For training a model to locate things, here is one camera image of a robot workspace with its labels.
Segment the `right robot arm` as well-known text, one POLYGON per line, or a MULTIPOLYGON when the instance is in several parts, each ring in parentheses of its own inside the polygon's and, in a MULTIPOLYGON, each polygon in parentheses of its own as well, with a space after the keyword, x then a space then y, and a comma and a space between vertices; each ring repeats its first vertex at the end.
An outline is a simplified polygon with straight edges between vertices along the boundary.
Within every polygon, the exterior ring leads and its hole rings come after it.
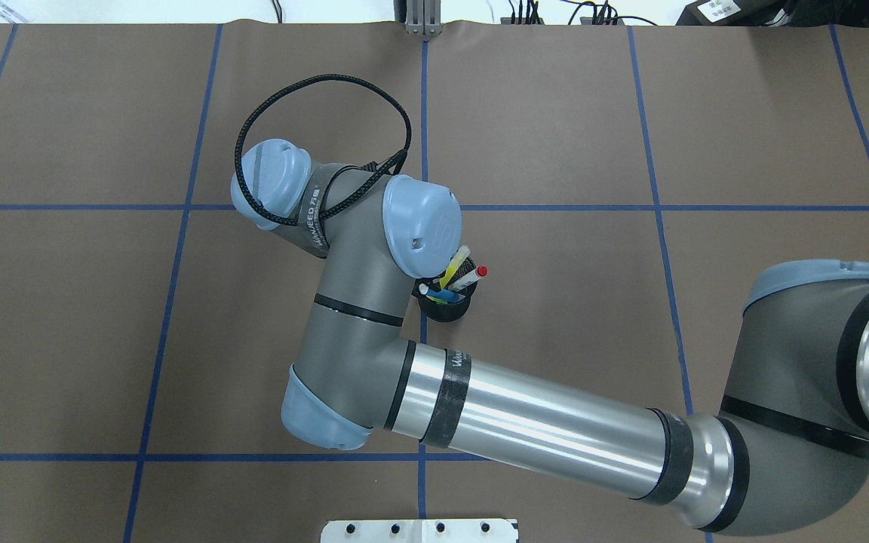
POLYGON ((445 186, 383 164, 321 164, 283 139, 232 153, 235 209, 325 261, 283 426, 353 450, 386 430, 671 508, 701 532, 759 536, 838 512, 869 477, 869 262, 763 271, 716 415, 599 396, 401 333, 462 237, 445 186))

